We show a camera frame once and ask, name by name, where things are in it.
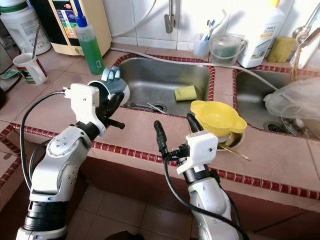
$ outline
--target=kitchen sink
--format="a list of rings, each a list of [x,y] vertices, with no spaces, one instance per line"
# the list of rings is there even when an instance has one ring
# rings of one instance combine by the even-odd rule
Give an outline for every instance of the kitchen sink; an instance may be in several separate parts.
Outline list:
[[[129,102],[147,106],[150,103],[167,114],[186,116],[192,100],[176,102],[175,89],[194,85],[197,100],[208,100],[210,71],[206,66],[130,58],[119,65],[121,77],[130,88]],[[152,111],[145,107],[136,109]]]
[[[290,82],[290,74],[282,72],[270,72],[253,70],[276,88],[282,88]],[[246,72],[239,72],[236,76],[236,92],[238,112],[244,120],[258,128],[274,132],[286,132],[282,120],[268,112],[265,106],[264,97],[274,90]]]

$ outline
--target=chrome faucet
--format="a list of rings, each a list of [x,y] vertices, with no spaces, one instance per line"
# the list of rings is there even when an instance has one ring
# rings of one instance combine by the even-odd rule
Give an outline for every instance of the chrome faucet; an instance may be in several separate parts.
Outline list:
[[[293,31],[292,37],[297,40],[301,48],[307,46],[313,39],[315,39],[315,37],[318,34],[320,34],[320,27],[318,27],[316,30],[314,30],[314,32],[309,34],[312,24],[318,18],[319,14],[320,14],[320,3],[318,3],[314,11],[312,12],[311,16],[309,17],[308,21],[306,22],[306,24],[304,26],[297,27]]]
[[[169,0],[169,15],[164,15],[165,30],[168,34],[171,34],[176,25],[174,16],[174,0]]]

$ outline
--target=white plastic bag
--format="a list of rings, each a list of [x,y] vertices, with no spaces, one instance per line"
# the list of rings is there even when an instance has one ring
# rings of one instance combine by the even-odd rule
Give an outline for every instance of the white plastic bag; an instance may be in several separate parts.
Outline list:
[[[320,77],[294,81],[263,100],[272,115],[320,120]]]

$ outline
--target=white hose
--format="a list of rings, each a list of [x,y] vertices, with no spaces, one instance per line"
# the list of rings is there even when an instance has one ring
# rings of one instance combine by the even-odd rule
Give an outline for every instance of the white hose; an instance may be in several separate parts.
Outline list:
[[[116,47],[110,47],[110,50],[113,51],[118,51],[118,52],[124,52],[124,53],[130,53],[130,54],[136,54],[148,59],[153,59],[153,60],[157,60],[160,62],[164,62],[164,63],[170,63],[170,64],[182,64],[182,65],[201,65],[201,66],[213,66],[213,67],[222,67],[222,68],[228,68],[228,69],[237,69],[243,72],[246,72],[254,77],[256,77],[257,79],[259,79],[260,81],[262,81],[263,83],[265,83],[266,85],[268,85],[270,88],[272,88],[273,90],[278,90],[277,87],[273,86],[270,82],[268,82],[267,80],[265,80],[263,77],[259,76],[258,74],[240,67],[240,66],[219,66],[213,63],[208,63],[208,62],[186,62],[186,61],[172,61],[172,60],[166,60],[166,59],[162,59],[162,58],[158,58],[155,56],[150,56],[138,51],[131,51],[131,50],[126,50],[126,49],[121,49],[121,48],[116,48]]]
[[[111,34],[111,37],[118,37],[118,36],[121,36],[123,34],[126,34],[128,32],[130,32],[132,29],[136,28],[140,23],[142,23],[145,18],[149,15],[149,13],[151,12],[151,10],[154,8],[155,4],[156,4],[156,1],[157,0],[153,0],[153,2],[151,3],[149,9],[145,12],[145,14],[142,16],[142,18],[140,19],[140,21],[134,25],[133,27],[131,27],[130,29],[126,30],[126,31],[123,31],[123,32],[119,32],[119,33],[114,33],[114,34]]]

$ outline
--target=yellow plastic funnel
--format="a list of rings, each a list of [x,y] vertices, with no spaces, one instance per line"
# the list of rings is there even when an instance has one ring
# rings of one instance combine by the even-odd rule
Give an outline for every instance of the yellow plastic funnel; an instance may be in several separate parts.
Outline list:
[[[217,137],[230,132],[241,134],[247,127],[246,121],[228,104],[219,101],[193,101],[190,110],[209,133]]]

